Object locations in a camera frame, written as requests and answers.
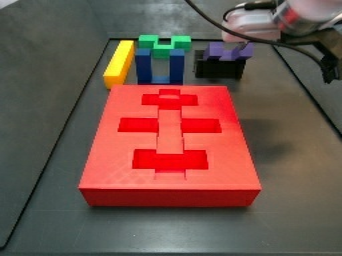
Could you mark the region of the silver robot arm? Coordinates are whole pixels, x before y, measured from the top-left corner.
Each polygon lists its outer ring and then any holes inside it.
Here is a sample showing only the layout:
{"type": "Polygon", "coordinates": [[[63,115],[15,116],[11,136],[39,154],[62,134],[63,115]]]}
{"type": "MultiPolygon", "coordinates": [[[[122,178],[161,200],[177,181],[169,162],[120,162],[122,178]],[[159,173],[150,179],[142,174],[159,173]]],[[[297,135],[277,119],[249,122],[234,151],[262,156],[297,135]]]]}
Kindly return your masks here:
{"type": "Polygon", "coordinates": [[[342,20],[342,0],[253,0],[223,14],[222,25],[238,33],[223,32],[226,42],[242,36],[278,40],[281,34],[302,37],[330,28],[342,20]]]}

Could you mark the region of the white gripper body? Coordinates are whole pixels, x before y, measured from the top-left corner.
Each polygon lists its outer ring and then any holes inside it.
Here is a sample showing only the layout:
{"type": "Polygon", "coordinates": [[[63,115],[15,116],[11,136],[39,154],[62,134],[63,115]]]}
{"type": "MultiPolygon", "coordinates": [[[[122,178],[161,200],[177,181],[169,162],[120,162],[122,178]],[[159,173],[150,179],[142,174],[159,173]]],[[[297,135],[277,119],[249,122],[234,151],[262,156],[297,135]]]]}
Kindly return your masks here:
{"type": "Polygon", "coordinates": [[[231,31],[265,40],[278,40],[281,31],[270,10],[237,9],[225,15],[222,25],[231,31]]]}

